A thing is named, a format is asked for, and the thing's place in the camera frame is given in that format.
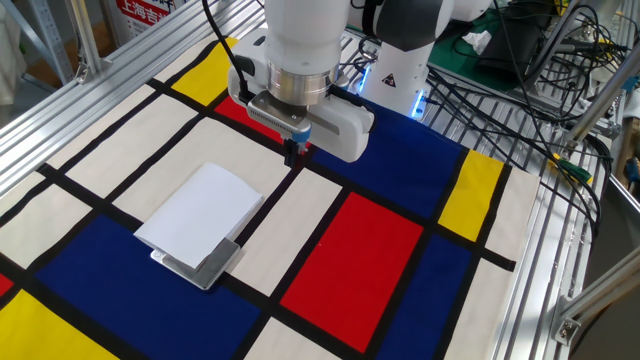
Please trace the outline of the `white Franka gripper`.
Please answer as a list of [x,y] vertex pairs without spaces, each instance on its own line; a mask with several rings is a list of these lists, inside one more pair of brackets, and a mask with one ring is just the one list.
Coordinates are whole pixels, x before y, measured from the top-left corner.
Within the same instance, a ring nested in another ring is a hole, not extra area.
[[241,94],[240,78],[228,72],[228,93],[256,122],[284,140],[284,164],[296,165],[296,152],[311,143],[351,163],[365,151],[375,114],[362,100],[335,84],[341,73],[301,76],[268,61],[267,30],[259,28],[239,40],[232,52],[249,94]]

